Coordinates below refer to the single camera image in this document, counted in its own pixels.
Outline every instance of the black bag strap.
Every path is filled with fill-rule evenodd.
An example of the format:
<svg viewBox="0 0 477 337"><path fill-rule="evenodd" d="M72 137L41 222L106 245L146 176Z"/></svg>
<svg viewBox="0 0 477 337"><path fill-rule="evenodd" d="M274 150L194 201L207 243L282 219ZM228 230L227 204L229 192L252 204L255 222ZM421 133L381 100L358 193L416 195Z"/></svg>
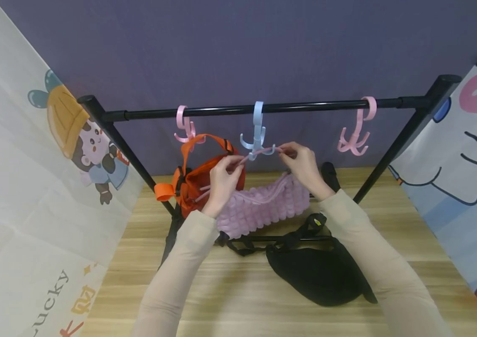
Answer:
<svg viewBox="0 0 477 337"><path fill-rule="evenodd" d="M240 256L248 256L255 252L270 250L284 251L294 249L303 237L313 237L319 233L326 223L326 217L321 213L310 214L302 226L291 233L287 233L280 237L274 244L269 244L264 247L256 247L249 237L243 236L240 238L245 248L238 248L235 241L229 241L227 234L221 232L218 238L219 244L223 246L223 242L227 242L227 247Z"/></svg>

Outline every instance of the plastic hook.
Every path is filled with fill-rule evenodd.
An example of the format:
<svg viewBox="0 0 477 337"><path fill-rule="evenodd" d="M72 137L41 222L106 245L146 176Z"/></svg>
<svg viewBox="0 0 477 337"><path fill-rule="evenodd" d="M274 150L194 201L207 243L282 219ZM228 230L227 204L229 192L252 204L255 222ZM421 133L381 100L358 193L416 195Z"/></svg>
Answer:
<svg viewBox="0 0 477 337"><path fill-rule="evenodd" d="M362 131L363 121L372 120L377 113L377 101L371 96L362 97L362 99L367 100L369 103L369 111L367 112L367 116L364 117L363 109L358 109L356 111L356 126L349 141L345 140L345 132L347 131L347 128L344 127L341 129L340 140L337 147L339 152L346 152L350 150L355 156L362 156L369 148L369 146L364 146L362 151L358 150L366 143L370 135L369 132L366 132L362 140L359 141L360 132Z"/></svg>
<svg viewBox="0 0 477 337"><path fill-rule="evenodd" d="M192 121L190 121L190 118L189 117L182 117L182 115L184 114L184 109L186 109L187 107L188 106L181 105L181 106L178 107L178 109L176 111L176 126L177 126L177 128L179 128L181 130L184 130L186 132L186 138L182 138L182 137L178 136L177 133L175 132L175 138L177 139L177 141L179 141L181 143L189 142L196 135L195 125L193 124ZM200 140L197 143L202 144L205 141L206 141L206 138L203 138L202 140ZM195 145L191 147L190 152L193 152L194 147L195 147Z"/></svg>
<svg viewBox="0 0 477 337"><path fill-rule="evenodd" d="M266 135L266 128L263 127L263 102L255 102L255 107L253 108L253 143L248 143L244 141L244 134L240 134L240 143L243 147L248 150L251 150L248 154L249 160L253 161L257 158L257 152L264 150L264 136ZM268 152L261 152L264 155L271 155L275 152L275 144L272 145L272 149Z"/></svg>

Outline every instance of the woman's hand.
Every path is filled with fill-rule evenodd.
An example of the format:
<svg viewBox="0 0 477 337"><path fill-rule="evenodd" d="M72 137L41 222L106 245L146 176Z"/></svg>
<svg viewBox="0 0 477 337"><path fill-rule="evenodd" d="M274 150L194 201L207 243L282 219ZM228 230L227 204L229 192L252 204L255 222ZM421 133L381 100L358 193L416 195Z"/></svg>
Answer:
<svg viewBox="0 0 477 337"><path fill-rule="evenodd" d="M236 166L244 156L227 156L210 170L210 197L203 213L215 219L237 188L238 178L244 165Z"/></svg>
<svg viewBox="0 0 477 337"><path fill-rule="evenodd" d="M317 200L323 201L335 194L321 177L312 150L296 142L285 143L280 148L283 150L283 153L279 154L281 160Z"/></svg>

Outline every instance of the beige sleeve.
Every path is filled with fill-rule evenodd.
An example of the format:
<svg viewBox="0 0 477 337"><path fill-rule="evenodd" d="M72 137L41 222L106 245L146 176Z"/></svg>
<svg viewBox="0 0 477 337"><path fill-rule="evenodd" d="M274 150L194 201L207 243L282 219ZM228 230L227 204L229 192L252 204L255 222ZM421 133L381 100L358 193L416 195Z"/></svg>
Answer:
<svg viewBox="0 0 477 337"><path fill-rule="evenodd" d="M189 214L174 248L147 288L132 336L176 336L193 277L218 236L216 220L199 211Z"/></svg>
<svg viewBox="0 0 477 337"><path fill-rule="evenodd" d="M343 190L320 206L332 235L369 282L394 336L452 336L418 275Z"/></svg>

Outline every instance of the printed backdrop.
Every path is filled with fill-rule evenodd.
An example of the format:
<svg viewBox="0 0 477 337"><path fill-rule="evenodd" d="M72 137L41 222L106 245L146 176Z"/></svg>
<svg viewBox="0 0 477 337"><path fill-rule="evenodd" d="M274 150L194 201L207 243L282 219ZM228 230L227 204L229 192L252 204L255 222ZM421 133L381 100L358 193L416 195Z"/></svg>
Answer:
<svg viewBox="0 0 477 337"><path fill-rule="evenodd" d="M0 9L0 336L80 335L142 185Z"/></svg>
<svg viewBox="0 0 477 337"><path fill-rule="evenodd" d="M391 169L477 296L477 66Z"/></svg>
<svg viewBox="0 0 477 337"><path fill-rule="evenodd" d="M423 95L440 74L465 75L477 57L470 0L0 0L30 44L76 96L104 109L146 110ZM337 150L356 112L266 114L266 144L292 140L336 167L374 166L412 116L379 110L369 149ZM198 133L250 141L252 116L192 118ZM117 123L151 174L181 162L174 118ZM196 146L200 165L219 148ZM248 171L284 170L277 156Z"/></svg>

